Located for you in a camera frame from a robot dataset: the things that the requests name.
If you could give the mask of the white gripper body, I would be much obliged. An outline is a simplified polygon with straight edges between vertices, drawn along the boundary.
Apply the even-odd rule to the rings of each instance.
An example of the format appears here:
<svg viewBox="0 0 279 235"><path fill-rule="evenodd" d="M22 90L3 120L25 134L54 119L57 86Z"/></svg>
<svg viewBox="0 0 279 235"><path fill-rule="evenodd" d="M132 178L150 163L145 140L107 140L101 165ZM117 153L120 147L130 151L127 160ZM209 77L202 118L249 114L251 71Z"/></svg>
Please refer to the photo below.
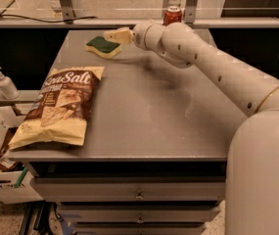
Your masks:
<svg viewBox="0 0 279 235"><path fill-rule="evenodd" d="M164 26L153 21L141 22L133 28L135 45L146 51L163 54L162 43Z"/></svg>

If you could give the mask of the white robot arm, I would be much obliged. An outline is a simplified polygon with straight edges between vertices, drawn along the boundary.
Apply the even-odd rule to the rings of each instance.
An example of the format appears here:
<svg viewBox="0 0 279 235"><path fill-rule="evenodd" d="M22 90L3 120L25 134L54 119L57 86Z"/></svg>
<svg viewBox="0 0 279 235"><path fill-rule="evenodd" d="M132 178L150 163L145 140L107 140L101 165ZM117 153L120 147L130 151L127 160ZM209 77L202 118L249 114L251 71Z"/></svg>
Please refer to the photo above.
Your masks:
<svg viewBox="0 0 279 235"><path fill-rule="evenodd" d="M152 21L104 37L192 65L246 116L227 156L225 235L279 235L279 79L209 45L185 23Z"/></svg>

